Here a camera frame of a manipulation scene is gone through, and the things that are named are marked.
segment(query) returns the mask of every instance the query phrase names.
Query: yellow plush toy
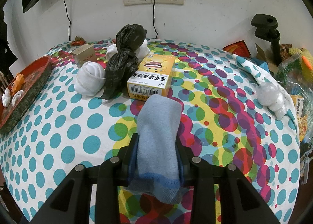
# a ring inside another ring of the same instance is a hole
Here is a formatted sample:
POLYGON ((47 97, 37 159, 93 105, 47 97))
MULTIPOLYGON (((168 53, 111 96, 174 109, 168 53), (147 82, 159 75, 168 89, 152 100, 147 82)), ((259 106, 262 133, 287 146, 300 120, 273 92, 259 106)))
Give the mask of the yellow plush toy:
POLYGON ((309 50, 292 47, 289 49, 288 53, 290 55, 299 54, 301 56, 300 64, 302 75, 306 81, 313 83, 313 56, 310 54, 309 50))

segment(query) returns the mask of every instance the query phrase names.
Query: black plastic bag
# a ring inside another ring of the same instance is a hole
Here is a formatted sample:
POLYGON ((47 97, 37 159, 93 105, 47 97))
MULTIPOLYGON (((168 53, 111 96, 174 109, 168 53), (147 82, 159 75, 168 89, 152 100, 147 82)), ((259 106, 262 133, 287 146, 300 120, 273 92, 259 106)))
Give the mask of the black plastic bag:
POLYGON ((118 53, 107 63, 105 69, 104 92, 101 99, 112 99, 123 87, 127 80, 138 69, 138 58, 135 50, 146 38, 147 31, 141 25, 126 25, 116 35, 118 53))

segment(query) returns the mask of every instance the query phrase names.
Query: silver screw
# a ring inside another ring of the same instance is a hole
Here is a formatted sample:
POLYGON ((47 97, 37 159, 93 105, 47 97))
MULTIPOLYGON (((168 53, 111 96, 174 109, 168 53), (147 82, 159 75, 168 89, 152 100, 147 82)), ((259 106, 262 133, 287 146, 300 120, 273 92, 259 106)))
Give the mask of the silver screw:
POLYGON ((117 156, 110 158, 110 162, 112 162, 112 163, 117 163, 119 161, 120 161, 120 158, 117 156))
POLYGON ((82 164, 78 164, 75 166, 75 171, 79 172, 82 171, 84 169, 84 166, 82 164))
POLYGON ((191 160, 192 160, 193 163, 199 163, 201 161, 201 158, 198 157, 198 156, 195 156, 195 157, 192 157, 191 160))
POLYGON ((234 165, 234 164, 228 164, 227 167, 228 167, 228 169, 231 170, 231 171, 234 171, 234 170, 236 170, 236 168, 237 168, 236 165, 234 165))

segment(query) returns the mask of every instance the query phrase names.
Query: wall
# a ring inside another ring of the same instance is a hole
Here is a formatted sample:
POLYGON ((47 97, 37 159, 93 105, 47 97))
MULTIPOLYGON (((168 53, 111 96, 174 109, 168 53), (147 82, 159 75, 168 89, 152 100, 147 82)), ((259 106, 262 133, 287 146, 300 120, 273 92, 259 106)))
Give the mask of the wall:
MULTIPOLYGON (((155 37, 152 4, 124 6, 123 0, 66 0, 75 35, 87 41, 113 38, 126 24, 137 23, 155 37)), ((8 41, 20 58, 14 70, 42 56, 54 45, 68 40, 68 20, 63 0, 41 0, 25 14, 21 0, 5 6, 8 41)), ((301 0, 185 0, 183 6, 156 4, 159 38, 212 45, 244 39, 252 54, 254 43, 269 49, 268 42, 254 37, 250 24, 257 13, 277 18, 281 43, 292 43, 313 52, 313 20, 301 0)))

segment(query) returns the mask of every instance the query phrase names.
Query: polka dot tablecloth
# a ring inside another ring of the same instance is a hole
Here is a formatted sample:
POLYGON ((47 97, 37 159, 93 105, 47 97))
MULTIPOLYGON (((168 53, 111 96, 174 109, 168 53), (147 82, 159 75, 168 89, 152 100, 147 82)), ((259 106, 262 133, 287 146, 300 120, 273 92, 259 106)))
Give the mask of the polka dot tablecloth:
MULTIPOLYGON (((182 106, 178 134, 183 145, 209 163, 236 164, 281 223, 287 223, 299 185, 299 142, 289 115, 281 121, 256 99, 256 75, 219 49, 149 39, 151 52, 176 57, 168 97, 182 106)), ((95 42, 98 63, 106 67, 110 41, 95 42)), ((69 43, 47 52, 55 68, 24 117, 1 136, 0 165, 8 188, 30 220, 78 163, 99 165, 115 156, 136 132, 143 101, 120 93, 105 101, 74 90, 78 71, 69 43)), ((93 190, 90 223, 94 221, 93 190)), ((217 223, 220 197, 215 185, 217 223)), ((178 205, 119 188, 122 223, 187 224, 193 189, 178 205)))

